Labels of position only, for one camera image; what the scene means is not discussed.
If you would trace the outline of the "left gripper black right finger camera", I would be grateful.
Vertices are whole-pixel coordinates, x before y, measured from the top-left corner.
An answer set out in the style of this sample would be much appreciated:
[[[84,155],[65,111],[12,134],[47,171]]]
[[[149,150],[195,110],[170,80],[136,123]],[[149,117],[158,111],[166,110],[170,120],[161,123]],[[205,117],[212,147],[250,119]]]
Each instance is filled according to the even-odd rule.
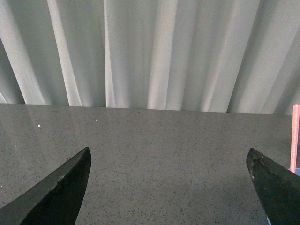
[[[255,191],[272,225],[300,223],[300,177],[251,148],[246,158]]]

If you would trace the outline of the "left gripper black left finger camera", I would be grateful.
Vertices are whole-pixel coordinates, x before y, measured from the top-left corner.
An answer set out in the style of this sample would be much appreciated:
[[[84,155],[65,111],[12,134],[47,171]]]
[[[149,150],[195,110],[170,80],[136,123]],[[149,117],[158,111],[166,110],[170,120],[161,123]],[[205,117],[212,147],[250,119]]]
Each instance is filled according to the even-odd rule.
[[[91,153],[84,148],[27,192],[1,208],[2,225],[73,225],[88,184]]]

